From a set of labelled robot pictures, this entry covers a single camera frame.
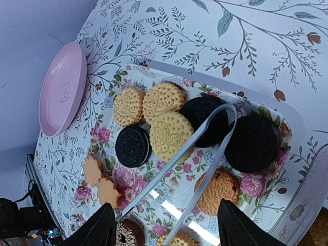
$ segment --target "pink plate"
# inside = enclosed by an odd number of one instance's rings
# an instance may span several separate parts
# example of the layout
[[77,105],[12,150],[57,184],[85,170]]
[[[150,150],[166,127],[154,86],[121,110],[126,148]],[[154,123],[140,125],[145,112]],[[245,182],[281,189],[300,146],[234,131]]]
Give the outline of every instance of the pink plate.
[[79,108],[87,78],[87,60],[80,45],[65,45],[52,61],[43,82],[39,122],[49,137],[62,133]]

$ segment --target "serving tongs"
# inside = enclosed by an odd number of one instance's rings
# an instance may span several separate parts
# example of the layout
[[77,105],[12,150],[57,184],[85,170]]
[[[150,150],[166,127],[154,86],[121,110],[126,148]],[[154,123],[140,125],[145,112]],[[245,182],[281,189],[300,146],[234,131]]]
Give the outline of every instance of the serving tongs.
[[210,182],[213,174],[215,173],[218,165],[223,157],[224,151],[228,145],[228,142],[232,136],[233,131],[235,130],[236,122],[237,122],[237,111],[233,105],[224,104],[217,107],[210,116],[201,124],[201,126],[197,129],[197,131],[186,141],[186,143],[181,147],[181,149],[176,153],[176,155],[163,167],[161,171],[155,176],[155,178],[148,183],[148,185],[137,195],[136,198],[133,199],[131,203],[129,203],[123,211],[121,211],[115,218],[116,221],[120,221],[123,219],[141,200],[147,196],[151,190],[157,185],[159,181],[161,181],[165,175],[175,166],[179,160],[186,154],[186,152],[191,148],[196,141],[202,136],[202,134],[207,130],[211,120],[220,113],[221,111],[226,110],[228,115],[229,122],[234,122],[232,129],[223,139],[215,157],[212,161],[210,168],[207,170],[206,175],[202,182],[200,183],[197,191],[195,192],[194,196],[190,200],[189,204],[187,205],[185,211],[181,215],[179,221],[173,226],[172,230],[170,231],[168,237],[163,243],[163,246],[167,246],[171,240],[174,238],[176,233],[181,228],[182,224],[186,220],[187,216],[190,214],[191,210],[195,207],[197,201],[199,200],[200,196],[204,192],[206,186]]

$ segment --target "rectangular tray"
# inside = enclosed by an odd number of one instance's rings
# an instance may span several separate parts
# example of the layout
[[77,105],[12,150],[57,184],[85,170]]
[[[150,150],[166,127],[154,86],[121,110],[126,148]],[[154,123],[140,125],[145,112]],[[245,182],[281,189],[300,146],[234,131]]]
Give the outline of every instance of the rectangular tray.
[[[123,197],[116,213],[118,213],[118,210],[125,208],[146,187],[165,163],[160,161],[154,153],[139,168],[128,169],[118,162],[115,155],[115,142],[123,128],[117,125],[112,117],[115,96],[127,87],[135,87],[146,93],[155,84],[168,81],[182,88],[186,100],[199,97],[201,93],[217,96],[227,103],[232,103],[237,109],[238,117],[259,115],[274,126],[279,136],[280,149],[276,160],[267,170],[256,174],[246,174],[233,169],[225,158],[220,163],[221,169],[225,169],[239,181],[240,196],[237,206],[251,219],[255,219],[258,210],[279,179],[291,148],[291,134],[285,134],[291,129],[281,114],[263,105],[251,102],[245,97],[145,66],[127,64],[117,71],[113,78],[109,95],[101,107],[102,112],[98,115],[96,126],[90,133],[92,139],[88,154],[100,159],[105,164],[104,173],[112,177],[120,186]],[[149,125],[144,119],[138,125],[149,131]],[[173,223],[177,221],[194,194],[196,181],[209,168],[217,149],[218,146],[205,149],[195,148],[192,156],[187,161],[177,164],[159,182],[157,187],[150,193],[150,196],[130,212],[129,217],[138,220],[144,227],[147,245],[155,245],[157,237],[172,228]],[[76,218],[75,228],[81,226],[87,218],[101,207],[96,196],[97,187],[90,188],[89,185],[85,184],[83,171],[77,193],[81,189],[84,191],[88,189],[92,202],[86,204],[75,200],[72,211],[72,217]],[[193,209],[181,231],[186,232],[195,241],[200,242],[200,245],[218,245],[220,242],[217,217],[206,215],[198,207]]]

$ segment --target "white wall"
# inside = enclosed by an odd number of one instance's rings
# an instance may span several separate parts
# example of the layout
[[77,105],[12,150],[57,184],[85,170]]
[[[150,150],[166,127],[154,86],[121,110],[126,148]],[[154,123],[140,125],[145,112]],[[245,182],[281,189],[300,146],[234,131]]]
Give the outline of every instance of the white wall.
[[47,68],[73,41],[96,0],[0,0],[0,197],[22,195],[34,153]]

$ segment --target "floral tablecloth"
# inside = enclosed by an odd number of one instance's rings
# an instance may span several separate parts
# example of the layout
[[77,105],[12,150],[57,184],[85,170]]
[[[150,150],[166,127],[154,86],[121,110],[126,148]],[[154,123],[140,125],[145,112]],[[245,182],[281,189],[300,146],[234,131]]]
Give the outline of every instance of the floral tablecloth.
[[[66,236],[74,232],[71,221],[87,219],[72,207],[97,202],[78,180],[91,136],[99,142],[110,136],[110,129],[94,127],[101,108],[113,103],[119,79],[113,74],[137,63],[234,92],[286,117],[293,147],[273,189],[279,195],[258,206],[255,222],[284,243],[297,243],[328,193],[328,2],[100,0],[76,41],[88,62],[80,109],[60,136],[40,132],[34,159]],[[250,189],[257,184],[250,180]]]

